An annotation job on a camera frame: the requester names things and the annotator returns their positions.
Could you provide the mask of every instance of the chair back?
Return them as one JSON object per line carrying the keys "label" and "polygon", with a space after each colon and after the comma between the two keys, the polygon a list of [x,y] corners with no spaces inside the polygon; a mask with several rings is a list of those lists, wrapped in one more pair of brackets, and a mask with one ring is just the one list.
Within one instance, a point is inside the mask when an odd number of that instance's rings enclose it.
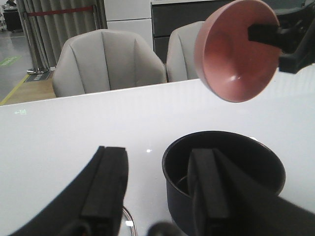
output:
{"label": "chair back", "polygon": [[203,21],[174,30],[168,43],[166,70],[170,82],[198,78],[194,66],[194,43]]}
{"label": "chair back", "polygon": [[54,73],[56,96],[164,83],[163,63],[138,34],[99,29],[69,39]]}

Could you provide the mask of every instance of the white cabinet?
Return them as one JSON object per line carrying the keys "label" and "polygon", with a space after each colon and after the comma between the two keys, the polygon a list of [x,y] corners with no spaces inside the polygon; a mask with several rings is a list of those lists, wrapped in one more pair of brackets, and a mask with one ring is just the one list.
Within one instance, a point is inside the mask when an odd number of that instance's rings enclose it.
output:
{"label": "white cabinet", "polygon": [[129,20],[129,21],[110,21],[107,22],[110,30],[126,30],[141,35],[153,48],[152,22],[151,19]]}
{"label": "white cabinet", "polygon": [[150,0],[104,0],[107,21],[151,18]]}
{"label": "white cabinet", "polygon": [[141,35],[153,49],[150,0],[104,0],[107,27]]}

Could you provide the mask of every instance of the wooden floor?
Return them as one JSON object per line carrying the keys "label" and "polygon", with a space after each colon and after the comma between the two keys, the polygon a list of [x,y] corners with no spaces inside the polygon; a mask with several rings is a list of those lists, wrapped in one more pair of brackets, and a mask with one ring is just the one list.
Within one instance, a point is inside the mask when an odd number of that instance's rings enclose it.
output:
{"label": "wooden floor", "polygon": [[4,99],[2,105],[55,98],[56,96],[52,86],[52,76],[53,73],[50,74],[47,80],[20,84],[17,89],[15,88],[15,90]]}

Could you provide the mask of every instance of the floor marking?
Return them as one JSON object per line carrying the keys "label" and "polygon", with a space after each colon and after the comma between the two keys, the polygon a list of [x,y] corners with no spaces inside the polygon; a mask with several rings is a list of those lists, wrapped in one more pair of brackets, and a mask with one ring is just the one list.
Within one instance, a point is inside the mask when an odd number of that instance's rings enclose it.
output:
{"label": "floor marking", "polygon": [[47,80],[50,74],[51,74],[51,71],[45,72],[43,74],[31,75],[28,77],[27,80],[24,81],[24,83]]}
{"label": "floor marking", "polygon": [[0,102],[0,106],[4,105],[8,100],[9,98],[15,93],[16,90],[18,90],[18,88],[24,83],[25,80],[27,80],[27,78],[29,77],[30,75],[26,75],[19,83],[17,86],[15,86],[12,91]]}
{"label": "floor marking", "polygon": [[4,60],[0,61],[0,66],[12,65],[14,62],[16,62],[21,57],[22,56],[7,57]]}

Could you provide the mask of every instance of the glossy tabletop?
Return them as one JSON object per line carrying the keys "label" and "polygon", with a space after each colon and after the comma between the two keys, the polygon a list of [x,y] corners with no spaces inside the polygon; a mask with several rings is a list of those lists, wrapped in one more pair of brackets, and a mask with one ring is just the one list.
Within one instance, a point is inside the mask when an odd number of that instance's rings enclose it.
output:
{"label": "glossy tabletop", "polygon": [[161,160],[177,138],[223,130],[280,158],[280,196],[315,212],[315,66],[277,72],[254,99],[230,103],[199,79],[0,107],[0,236],[23,226],[84,168],[98,146],[126,147],[124,205],[140,236],[171,221]]}

